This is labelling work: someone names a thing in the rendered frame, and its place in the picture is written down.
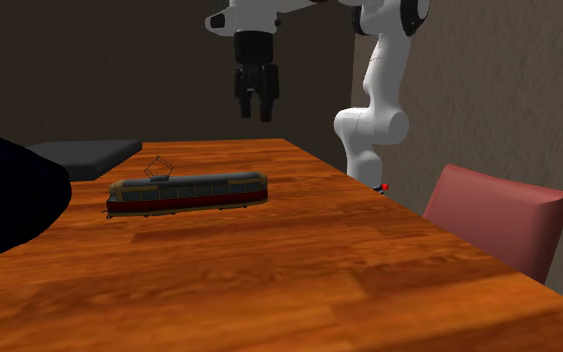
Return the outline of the red and cream toy tram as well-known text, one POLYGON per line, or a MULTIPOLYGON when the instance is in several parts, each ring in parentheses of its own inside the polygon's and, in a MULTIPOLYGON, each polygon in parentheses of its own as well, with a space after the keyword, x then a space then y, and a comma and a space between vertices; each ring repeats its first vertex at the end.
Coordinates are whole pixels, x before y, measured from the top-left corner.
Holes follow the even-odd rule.
POLYGON ((174 176, 174 167, 161 156, 153 162, 163 164, 169 172, 154 174, 147 167, 143 178, 120 180, 109 186, 104 210, 108 219, 247 208, 268 201, 268 177, 263 173, 174 176))

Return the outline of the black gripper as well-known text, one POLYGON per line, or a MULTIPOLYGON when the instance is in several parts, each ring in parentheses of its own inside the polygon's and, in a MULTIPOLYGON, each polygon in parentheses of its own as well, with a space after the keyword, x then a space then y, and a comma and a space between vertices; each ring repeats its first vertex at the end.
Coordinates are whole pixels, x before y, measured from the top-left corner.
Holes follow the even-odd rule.
POLYGON ((240 65, 234 75, 234 95, 241 117, 251 117, 253 81, 250 70, 260 72, 260 120, 272 121, 274 102, 279 98, 279 71, 274 60, 274 36, 262 31, 239 31, 234 34, 235 60, 240 65))

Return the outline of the wooden table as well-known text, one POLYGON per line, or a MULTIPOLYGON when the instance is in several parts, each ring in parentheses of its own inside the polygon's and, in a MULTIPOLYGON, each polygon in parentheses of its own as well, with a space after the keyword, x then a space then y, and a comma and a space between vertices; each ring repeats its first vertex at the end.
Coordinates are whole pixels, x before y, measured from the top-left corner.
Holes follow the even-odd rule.
POLYGON ((0 352, 563 352, 563 296, 282 139, 148 143, 0 255, 0 352), (266 204, 107 219, 155 156, 266 204))

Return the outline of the dark grey chair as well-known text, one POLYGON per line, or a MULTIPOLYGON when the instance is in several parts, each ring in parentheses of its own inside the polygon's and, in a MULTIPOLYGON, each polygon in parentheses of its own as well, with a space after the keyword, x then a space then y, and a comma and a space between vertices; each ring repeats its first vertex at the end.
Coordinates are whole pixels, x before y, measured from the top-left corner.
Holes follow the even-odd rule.
POLYGON ((94 181, 142 150, 139 140, 44 142, 28 149, 65 168, 71 182, 94 181))

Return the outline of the red chair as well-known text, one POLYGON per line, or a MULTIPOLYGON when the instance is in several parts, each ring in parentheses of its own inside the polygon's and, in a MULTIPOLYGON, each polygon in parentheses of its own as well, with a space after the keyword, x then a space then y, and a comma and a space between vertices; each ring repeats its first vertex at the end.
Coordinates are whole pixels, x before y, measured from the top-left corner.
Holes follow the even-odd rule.
POLYGON ((563 231, 563 190, 448 164, 423 217, 543 284, 563 231))

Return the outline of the black rounded object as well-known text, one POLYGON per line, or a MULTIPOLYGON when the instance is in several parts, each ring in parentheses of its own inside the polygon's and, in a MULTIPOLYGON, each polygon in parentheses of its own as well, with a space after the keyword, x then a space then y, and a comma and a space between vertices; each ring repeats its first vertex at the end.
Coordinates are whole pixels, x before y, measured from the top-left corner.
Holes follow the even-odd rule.
POLYGON ((42 234, 71 196, 65 168, 0 137, 0 254, 42 234))

